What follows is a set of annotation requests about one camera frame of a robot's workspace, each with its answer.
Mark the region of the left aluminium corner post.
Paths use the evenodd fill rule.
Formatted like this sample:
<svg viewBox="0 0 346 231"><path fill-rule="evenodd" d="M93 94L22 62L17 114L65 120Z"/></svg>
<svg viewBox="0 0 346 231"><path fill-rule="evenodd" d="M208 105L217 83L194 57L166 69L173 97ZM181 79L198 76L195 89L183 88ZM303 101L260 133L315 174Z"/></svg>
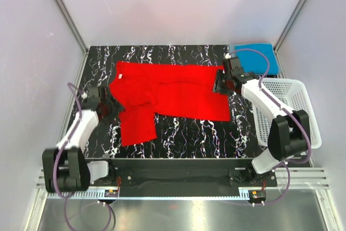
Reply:
<svg viewBox="0 0 346 231"><path fill-rule="evenodd" d="M76 27L76 24L74 20L72 19L70 12L68 11L64 0L54 0L58 10L60 11L61 15L63 16L70 32L72 33L72 36L76 40L79 48L81 49L83 54L86 54L89 48L87 47L85 41L83 40L79 30Z"/></svg>

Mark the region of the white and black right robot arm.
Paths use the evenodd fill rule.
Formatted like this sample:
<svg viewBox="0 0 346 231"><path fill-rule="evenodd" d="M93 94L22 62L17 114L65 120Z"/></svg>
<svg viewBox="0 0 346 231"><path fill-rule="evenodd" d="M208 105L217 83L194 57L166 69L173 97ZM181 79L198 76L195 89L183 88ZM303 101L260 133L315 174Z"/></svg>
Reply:
<svg viewBox="0 0 346 231"><path fill-rule="evenodd" d="M294 110L280 101L263 85L263 77L244 71L238 57L227 54L222 63L223 69L217 71L212 91L223 95L240 94L270 122L267 149L252 160L251 169L245 172L247 183L259 185L264 181L265 173L303 152L307 157L297 163L308 162L311 156L308 113Z"/></svg>

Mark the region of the right small connector box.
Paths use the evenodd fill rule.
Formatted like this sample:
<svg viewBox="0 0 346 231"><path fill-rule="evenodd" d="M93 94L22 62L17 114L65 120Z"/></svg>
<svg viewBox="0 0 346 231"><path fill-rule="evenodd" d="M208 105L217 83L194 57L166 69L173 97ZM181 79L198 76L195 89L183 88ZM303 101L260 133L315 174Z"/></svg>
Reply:
<svg viewBox="0 0 346 231"><path fill-rule="evenodd" d="M265 190L253 190L249 193L250 203L262 203L266 201L267 192Z"/></svg>

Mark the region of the aluminium frame rail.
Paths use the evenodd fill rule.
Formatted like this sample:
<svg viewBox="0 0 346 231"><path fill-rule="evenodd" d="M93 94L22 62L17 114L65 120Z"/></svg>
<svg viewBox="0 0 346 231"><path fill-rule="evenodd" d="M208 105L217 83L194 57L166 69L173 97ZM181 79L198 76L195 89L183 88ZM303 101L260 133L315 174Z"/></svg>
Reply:
<svg viewBox="0 0 346 231"><path fill-rule="evenodd" d="M329 185L320 168L278 168L263 180L239 182L243 168L229 169L117 169L92 181L86 191L64 192L71 199L210 200L268 199L270 191L320 190Z"/></svg>

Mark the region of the aluminium corner post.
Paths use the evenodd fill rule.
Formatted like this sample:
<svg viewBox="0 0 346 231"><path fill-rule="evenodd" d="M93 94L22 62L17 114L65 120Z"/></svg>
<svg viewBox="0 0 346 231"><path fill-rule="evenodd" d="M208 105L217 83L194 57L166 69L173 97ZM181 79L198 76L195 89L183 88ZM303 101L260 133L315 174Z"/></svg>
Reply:
<svg viewBox="0 0 346 231"><path fill-rule="evenodd" d="M76 40L79 48L81 49L83 54L86 54L89 48L87 47L85 41L83 40L79 30L76 27L76 24L74 20L72 19L70 12L68 11L64 0L54 0L58 10L60 11L61 15L63 16L70 32L72 33L72 36Z"/></svg>
<svg viewBox="0 0 346 231"><path fill-rule="evenodd" d="M278 53L280 47L283 45L284 41L286 40L287 36L289 35L290 31L292 30L296 20L298 19L300 13L302 12L303 8L305 7L308 0L298 0L297 4L295 5L283 31L281 32L275 46L274 46L274 52Z"/></svg>

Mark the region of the folded blue t-shirt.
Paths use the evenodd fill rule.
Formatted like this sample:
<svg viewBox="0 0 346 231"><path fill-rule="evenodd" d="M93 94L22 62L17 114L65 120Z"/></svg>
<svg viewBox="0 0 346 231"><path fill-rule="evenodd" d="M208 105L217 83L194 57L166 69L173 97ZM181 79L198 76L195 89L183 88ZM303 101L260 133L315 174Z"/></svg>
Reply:
<svg viewBox="0 0 346 231"><path fill-rule="evenodd" d="M251 43L234 46L234 50L252 49L261 52L269 61L270 68L267 75L278 75L280 73L274 47L270 43ZM263 75L268 68L266 59L253 51L241 51L237 53L245 72L254 72Z"/></svg>

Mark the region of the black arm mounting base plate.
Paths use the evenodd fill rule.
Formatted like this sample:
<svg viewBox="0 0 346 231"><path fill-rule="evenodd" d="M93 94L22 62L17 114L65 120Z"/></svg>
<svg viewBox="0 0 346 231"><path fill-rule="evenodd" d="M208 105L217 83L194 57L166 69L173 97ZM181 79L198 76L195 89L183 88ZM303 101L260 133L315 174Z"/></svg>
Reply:
<svg viewBox="0 0 346 231"><path fill-rule="evenodd" d="M239 188L277 187L273 172L257 175L250 159L108 159L110 173L91 184L119 188L122 199L226 199Z"/></svg>

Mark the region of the small connector box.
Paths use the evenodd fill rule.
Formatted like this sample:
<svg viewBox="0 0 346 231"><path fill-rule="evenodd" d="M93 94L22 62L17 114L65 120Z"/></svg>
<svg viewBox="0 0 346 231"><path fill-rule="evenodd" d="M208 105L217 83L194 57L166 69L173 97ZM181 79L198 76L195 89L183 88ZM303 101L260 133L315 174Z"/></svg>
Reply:
<svg viewBox="0 0 346 231"><path fill-rule="evenodd" d="M119 190L118 189L106 189L104 192L105 197L118 197Z"/></svg>
<svg viewBox="0 0 346 231"><path fill-rule="evenodd" d="M262 203L266 201L267 192L265 190L253 190L249 193L250 203Z"/></svg>

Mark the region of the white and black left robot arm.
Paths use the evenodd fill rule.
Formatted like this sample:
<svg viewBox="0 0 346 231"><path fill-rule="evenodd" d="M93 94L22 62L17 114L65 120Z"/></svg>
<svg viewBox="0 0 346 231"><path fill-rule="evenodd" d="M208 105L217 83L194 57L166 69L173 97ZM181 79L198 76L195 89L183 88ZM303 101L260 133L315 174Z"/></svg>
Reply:
<svg viewBox="0 0 346 231"><path fill-rule="evenodd" d="M68 88L78 108L75 119L61 140L42 154L45 188L61 198L84 192L97 180L106 186L116 181L117 173L108 160L87 162L84 150L93 131L101 123L113 123L124 110L108 87L95 86L83 91L68 83Z"/></svg>

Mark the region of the right aluminium corner post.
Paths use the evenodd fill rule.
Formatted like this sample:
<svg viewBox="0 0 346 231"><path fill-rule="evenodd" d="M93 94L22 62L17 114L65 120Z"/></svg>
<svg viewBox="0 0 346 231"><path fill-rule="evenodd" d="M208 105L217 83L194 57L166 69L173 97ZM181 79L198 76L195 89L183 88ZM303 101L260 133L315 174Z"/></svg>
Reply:
<svg viewBox="0 0 346 231"><path fill-rule="evenodd" d="M302 12L303 8L305 7L308 0L298 0L297 4L295 5L283 31L281 32L275 46L274 46L274 52L278 53L280 47L283 45L284 41L286 40L287 36L289 35L290 31L292 30L296 20L298 19L300 13Z"/></svg>

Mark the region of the white plastic laundry basket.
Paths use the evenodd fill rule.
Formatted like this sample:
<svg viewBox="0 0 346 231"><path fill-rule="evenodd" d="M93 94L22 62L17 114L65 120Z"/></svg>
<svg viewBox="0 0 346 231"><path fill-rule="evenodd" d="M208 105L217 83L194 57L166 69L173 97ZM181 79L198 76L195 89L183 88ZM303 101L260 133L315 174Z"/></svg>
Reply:
<svg viewBox="0 0 346 231"><path fill-rule="evenodd" d="M294 110L304 110L309 115L310 142L312 149L318 149L322 145L321 134L318 128L314 110L305 85L299 80L287 78L264 78L262 83L284 104ZM267 146L270 122L263 113L252 105L256 136L260 146Z"/></svg>

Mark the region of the left small connector box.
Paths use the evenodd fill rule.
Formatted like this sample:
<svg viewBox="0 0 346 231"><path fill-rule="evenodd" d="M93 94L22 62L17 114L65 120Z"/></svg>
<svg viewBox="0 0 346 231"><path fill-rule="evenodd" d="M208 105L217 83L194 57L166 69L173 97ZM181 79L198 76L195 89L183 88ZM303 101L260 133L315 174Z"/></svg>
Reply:
<svg viewBox="0 0 346 231"><path fill-rule="evenodd" d="M118 189L106 189L104 192L105 197L118 197L119 190Z"/></svg>

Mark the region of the red t-shirt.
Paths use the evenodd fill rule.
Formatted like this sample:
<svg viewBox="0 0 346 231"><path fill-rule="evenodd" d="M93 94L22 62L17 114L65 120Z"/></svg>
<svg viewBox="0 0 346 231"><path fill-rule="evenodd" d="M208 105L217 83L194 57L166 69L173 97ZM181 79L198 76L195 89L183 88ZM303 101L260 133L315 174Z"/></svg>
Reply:
<svg viewBox="0 0 346 231"><path fill-rule="evenodd" d="M230 121L228 98L213 92L220 66L139 64L119 61L109 88L124 107L122 146L157 137L156 114L198 120Z"/></svg>

